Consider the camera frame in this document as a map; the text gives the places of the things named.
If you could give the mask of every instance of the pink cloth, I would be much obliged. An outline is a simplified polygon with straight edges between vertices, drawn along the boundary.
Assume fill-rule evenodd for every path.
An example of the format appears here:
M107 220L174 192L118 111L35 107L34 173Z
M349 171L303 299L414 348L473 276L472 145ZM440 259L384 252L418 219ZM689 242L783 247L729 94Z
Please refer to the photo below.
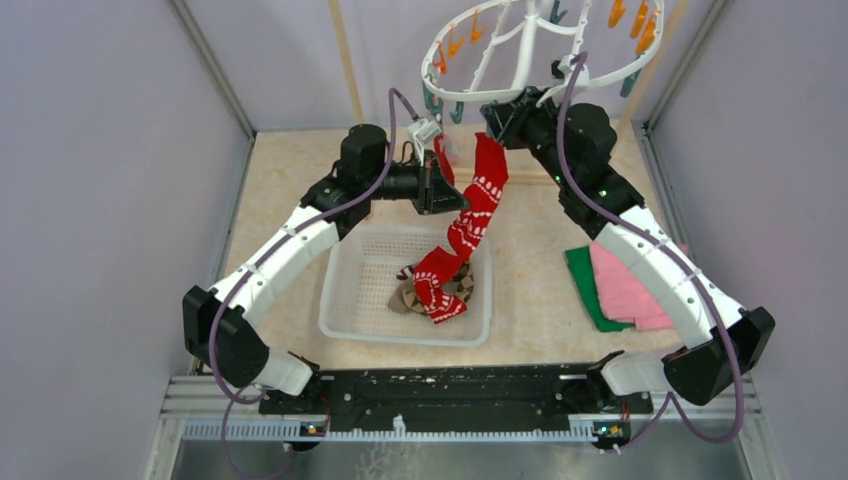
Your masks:
M684 245L683 253L688 253ZM627 266L596 242L589 245L601 311L610 320L634 323L637 330L674 328L674 323Z

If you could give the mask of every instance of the folded towel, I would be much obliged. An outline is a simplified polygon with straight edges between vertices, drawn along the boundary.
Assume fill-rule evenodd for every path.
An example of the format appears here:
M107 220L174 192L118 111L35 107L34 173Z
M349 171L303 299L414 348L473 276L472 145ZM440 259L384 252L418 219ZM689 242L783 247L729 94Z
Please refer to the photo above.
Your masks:
M674 322L621 260L596 242L589 245L598 301L604 316L637 330L674 328Z
M586 313L589 314L589 318L592 319L598 330L602 332L620 332L633 327L632 324L628 325L626 323L612 321L601 312L601 305L598 302L598 290L595 286L595 275L592 272L589 247L566 250L565 261L568 264L568 270L571 272L571 276L574 277L574 283L577 285L577 293L580 294L583 306L586 307Z

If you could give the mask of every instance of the green cloth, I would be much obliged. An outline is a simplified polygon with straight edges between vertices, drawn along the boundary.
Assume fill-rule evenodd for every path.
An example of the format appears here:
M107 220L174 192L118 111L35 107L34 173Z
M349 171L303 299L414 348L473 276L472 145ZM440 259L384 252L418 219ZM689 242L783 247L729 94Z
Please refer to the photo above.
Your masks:
M602 332L620 332L626 328L633 327L632 323L619 323L604 316L601 311L601 303L598 301L598 287L595 284L595 272L592 270L592 257L589 255L589 246L575 248L565 251L565 261L568 270L577 284L577 292L583 300L583 306L589 313L589 317L595 322L595 326Z

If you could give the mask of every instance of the laundry basket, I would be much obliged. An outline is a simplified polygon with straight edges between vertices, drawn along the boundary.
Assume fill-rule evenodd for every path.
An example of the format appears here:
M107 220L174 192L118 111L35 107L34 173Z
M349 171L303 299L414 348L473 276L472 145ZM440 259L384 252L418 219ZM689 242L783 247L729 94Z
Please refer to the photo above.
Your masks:
M474 347L489 336L492 252L483 239L471 257L474 293L468 310L439 325L429 317L387 306L397 272L433 248L452 251L444 230L361 225L333 247L321 292L318 325L328 337L376 342Z

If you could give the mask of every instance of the red fabric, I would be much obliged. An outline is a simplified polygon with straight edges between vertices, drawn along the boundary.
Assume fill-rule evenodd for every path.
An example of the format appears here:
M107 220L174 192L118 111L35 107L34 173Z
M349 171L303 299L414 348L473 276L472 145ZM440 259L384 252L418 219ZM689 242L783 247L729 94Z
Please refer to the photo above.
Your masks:
M468 309L459 299L441 289L460 267L462 259L442 247L436 247L415 267L415 293L434 323L442 323Z
M435 323L442 323L468 307L453 295L445 293L440 287L449 282L464 262L480 245L489 221L503 195L503 187L509 178L506 168L506 154L503 147L485 133L477 133L475 151L474 179L463 195L471 203L471 208L463 210L448 227L448 243L456 252L449 253L437 247L415 267L415 293L421 299L424 309ZM441 141L436 145L439 159L450 167Z
M445 180L448 181L451 185L455 185L456 181L453 175L453 167L450 166L450 162L448 161L448 156L445 154L445 147L442 144L444 141L444 134L436 135L436 138L433 140L433 146L436 147L436 156L439 157L439 168L442 169L442 175L445 177Z

